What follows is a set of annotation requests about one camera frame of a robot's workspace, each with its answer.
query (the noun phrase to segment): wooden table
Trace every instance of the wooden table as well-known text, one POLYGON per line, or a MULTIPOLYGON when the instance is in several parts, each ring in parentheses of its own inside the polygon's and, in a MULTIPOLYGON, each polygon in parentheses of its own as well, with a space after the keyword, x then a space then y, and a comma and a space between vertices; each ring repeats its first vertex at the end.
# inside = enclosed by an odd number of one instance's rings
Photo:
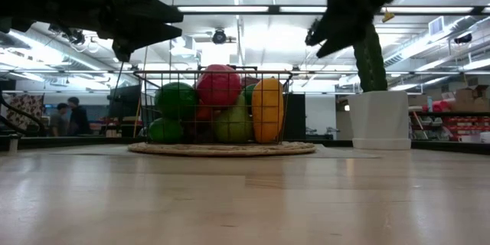
MULTIPOLYGON (((0 244, 488 244, 490 158, 0 157, 0 244)), ((335 154, 352 149, 330 149, 335 154)))

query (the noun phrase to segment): wire basket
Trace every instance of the wire basket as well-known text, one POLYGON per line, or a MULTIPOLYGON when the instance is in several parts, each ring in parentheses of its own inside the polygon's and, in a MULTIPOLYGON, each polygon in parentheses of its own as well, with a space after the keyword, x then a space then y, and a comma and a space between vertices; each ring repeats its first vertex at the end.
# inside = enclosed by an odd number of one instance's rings
POLYGON ((148 143, 280 144, 288 71, 212 65, 151 70, 142 81, 141 117, 148 143))

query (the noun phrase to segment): green object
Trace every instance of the green object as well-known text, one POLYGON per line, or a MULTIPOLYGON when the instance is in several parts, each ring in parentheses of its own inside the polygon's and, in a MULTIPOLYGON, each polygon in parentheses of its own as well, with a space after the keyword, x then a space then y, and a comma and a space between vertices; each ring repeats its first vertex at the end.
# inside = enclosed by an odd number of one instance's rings
POLYGON ((388 90, 380 38, 373 24, 366 27, 366 38, 353 46, 362 91, 388 90))
POLYGON ((245 103, 247 105, 248 113, 252 113, 252 94, 253 94, 253 88, 255 88, 257 84, 250 84, 249 86, 245 87, 243 89, 242 95, 245 96, 245 103))
POLYGON ((149 137, 153 142, 177 143, 183 133, 180 122, 173 119, 156 119, 149 127, 149 137))
POLYGON ((245 103, 245 97, 239 95, 235 105, 215 119, 213 131, 218 142, 245 143, 253 139, 253 123, 245 103))
POLYGON ((167 119, 188 119, 194 115, 198 95, 186 83, 169 83, 156 92, 155 105, 167 119))

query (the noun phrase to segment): round woven mat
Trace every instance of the round woven mat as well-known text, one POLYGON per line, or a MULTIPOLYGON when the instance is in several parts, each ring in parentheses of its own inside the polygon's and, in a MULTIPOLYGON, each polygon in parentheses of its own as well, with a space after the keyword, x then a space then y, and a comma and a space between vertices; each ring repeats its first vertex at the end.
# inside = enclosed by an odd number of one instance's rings
POLYGON ((250 157, 308 154, 315 152, 315 145, 304 142, 283 142, 281 145, 159 145, 140 142, 129 145, 128 149, 163 155, 250 157))

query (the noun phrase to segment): yellow object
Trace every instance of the yellow object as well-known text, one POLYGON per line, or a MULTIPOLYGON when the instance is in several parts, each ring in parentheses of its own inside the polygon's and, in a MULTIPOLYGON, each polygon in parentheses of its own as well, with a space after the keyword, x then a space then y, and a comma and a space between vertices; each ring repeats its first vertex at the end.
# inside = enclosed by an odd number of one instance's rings
POLYGON ((261 80, 252 93, 252 119, 258 143, 278 141, 283 128, 283 85, 276 79, 261 80))
POLYGON ((383 23, 386 23, 388 22, 389 20, 393 19, 395 17, 395 14, 394 13, 391 13, 391 12, 385 12, 384 13, 384 18, 382 20, 383 23))

